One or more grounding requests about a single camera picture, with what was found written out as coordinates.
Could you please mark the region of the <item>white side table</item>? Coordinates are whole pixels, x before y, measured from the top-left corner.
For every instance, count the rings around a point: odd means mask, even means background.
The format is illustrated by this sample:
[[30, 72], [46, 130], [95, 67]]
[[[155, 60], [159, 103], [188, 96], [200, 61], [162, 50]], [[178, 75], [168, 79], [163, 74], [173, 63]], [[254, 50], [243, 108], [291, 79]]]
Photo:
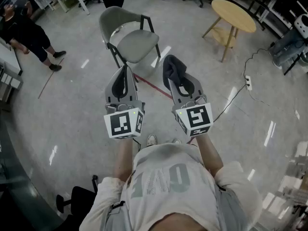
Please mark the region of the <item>white side table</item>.
[[11, 93], [21, 88], [22, 72], [15, 50], [0, 38], [0, 103], [8, 103]]

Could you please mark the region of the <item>dark wiping cloth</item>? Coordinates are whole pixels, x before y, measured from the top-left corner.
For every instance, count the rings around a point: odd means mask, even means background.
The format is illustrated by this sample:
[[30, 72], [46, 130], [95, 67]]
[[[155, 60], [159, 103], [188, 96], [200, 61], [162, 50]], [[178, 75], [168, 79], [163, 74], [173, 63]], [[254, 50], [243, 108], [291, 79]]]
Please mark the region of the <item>dark wiping cloth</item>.
[[171, 91], [169, 80], [173, 81], [177, 89], [184, 87], [187, 94], [180, 93], [183, 97], [192, 97], [194, 86], [186, 77], [187, 66], [174, 55], [167, 55], [163, 62], [163, 83]]

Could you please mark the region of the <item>grey padded chair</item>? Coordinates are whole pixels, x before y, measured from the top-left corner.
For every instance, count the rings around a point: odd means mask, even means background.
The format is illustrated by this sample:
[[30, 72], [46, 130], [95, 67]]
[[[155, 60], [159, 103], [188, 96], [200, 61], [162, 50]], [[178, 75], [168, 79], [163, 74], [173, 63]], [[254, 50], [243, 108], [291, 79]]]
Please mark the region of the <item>grey padded chair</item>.
[[[140, 28], [125, 35], [116, 46], [110, 42], [116, 29], [133, 22], [138, 22]], [[137, 64], [152, 49], [156, 49], [157, 56], [161, 57], [159, 36], [154, 32], [150, 17], [112, 6], [100, 15], [99, 26], [105, 46], [110, 50], [118, 68], [120, 68], [119, 60], [123, 65]]]

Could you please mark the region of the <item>person's white shirt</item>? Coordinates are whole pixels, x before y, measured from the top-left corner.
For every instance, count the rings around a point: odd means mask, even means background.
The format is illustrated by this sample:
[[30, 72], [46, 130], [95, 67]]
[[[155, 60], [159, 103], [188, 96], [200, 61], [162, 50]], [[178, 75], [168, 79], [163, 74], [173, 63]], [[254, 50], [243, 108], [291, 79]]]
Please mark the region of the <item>person's white shirt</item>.
[[122, 231], [148, 231], [165, 216], [190, 216], [207, 231], [249, 231], [257, 222], [262, 199], [257, 188], [233, 161], [213, 177], [204, 167], [197, 147], [165, 143], [140, 150], [126, 182], [106, 177], [98, 185], [94, 204], [80, 231], [102, 231], [107, 211], [123, 202], [128, 217], [116, 208]]

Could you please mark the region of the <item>round wooden table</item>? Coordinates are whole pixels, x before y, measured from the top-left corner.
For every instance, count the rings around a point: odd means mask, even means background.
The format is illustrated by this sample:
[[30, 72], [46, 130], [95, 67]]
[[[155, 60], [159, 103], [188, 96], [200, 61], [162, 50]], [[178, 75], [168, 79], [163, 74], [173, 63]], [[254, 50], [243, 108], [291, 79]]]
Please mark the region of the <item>round wooden table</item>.
[[[204, 38], [209, 32], [212, 32], [214, 39], [225, 47], [221, 61], [223, 62], [228, 49], [233, 48], [239, 31], [254, 33], [257, 26], [253, 18], [240, 6], [228, 0], [213, 0], [212, 9], [217, 13], [217, 20], [202, 35]], [[216, 27], [224, 20], [231, 25], [230, 31]]]

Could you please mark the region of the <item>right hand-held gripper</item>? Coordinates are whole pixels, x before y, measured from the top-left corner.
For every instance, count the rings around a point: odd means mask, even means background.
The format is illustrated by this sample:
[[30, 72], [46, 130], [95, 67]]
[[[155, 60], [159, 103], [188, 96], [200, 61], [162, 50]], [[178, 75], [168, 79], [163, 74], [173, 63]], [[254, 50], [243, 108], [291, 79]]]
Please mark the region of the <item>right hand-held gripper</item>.
[[191, 83], [189, 84], [189, 94], [182, 93], [176, 83], [168, 79], [174, 102], [172, 113], [184, 133], [188, 137], [195, 137], [207, 133], [214, 120], [211, 104], [207, 102], [207, 97], [204, 94], [202, 95], [200, 81], [188, 73], [185, 74], [185, 78]]

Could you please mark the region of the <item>person's right forearm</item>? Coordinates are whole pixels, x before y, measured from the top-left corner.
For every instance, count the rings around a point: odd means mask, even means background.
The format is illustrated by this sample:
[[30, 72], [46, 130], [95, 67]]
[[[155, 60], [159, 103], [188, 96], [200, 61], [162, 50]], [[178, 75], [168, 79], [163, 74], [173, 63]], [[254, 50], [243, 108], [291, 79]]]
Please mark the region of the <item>person's right forearm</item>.
[[207, 133], [197, 136], [196, 140], [205, 168], [215, 177], [217, 172], [223, 168], [223, 162], [219, 153]]

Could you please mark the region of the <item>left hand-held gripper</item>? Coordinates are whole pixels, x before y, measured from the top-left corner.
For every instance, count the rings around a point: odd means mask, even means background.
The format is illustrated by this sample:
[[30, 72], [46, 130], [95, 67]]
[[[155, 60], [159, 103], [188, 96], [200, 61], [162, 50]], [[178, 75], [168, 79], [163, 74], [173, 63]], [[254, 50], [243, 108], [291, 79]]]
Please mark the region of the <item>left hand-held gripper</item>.
[[138, 101], [135, 76], [126, 65], [119, 68], [111, 77], [105, 88], [104, 116], [108, 135], [111, 139], [128, 139], [139, 137], [144, 120], [145, 103]]

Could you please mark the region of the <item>white round headset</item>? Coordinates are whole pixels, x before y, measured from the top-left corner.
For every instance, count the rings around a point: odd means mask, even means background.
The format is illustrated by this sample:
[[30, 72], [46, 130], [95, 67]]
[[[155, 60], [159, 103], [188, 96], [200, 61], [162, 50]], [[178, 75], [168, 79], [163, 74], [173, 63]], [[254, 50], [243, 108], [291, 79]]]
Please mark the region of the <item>white round headset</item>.
[[308, 39], [308, 14], [297, 17], [294, 26], [304, 39]]

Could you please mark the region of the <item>person's left shoe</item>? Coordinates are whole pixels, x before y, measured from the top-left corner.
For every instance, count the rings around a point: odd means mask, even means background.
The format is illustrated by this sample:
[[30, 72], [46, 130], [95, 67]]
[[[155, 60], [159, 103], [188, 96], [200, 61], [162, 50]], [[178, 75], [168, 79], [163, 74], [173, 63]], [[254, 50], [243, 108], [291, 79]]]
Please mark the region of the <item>person's left shoe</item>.
[[154, 134], [150, 134], [147, 138], [147, 147], [157, 145], [157, 137]]

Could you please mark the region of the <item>person's left forearm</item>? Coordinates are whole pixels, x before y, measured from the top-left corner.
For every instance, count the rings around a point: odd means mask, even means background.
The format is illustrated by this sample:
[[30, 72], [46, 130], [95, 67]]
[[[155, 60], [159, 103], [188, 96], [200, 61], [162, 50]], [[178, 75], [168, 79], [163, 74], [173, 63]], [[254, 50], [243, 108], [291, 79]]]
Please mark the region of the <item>person's left forearm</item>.
[[119, 151], [116, 157], [113, 176], [126, 182], [133, 169], [133, 139], [124, 139], [119, 142]]

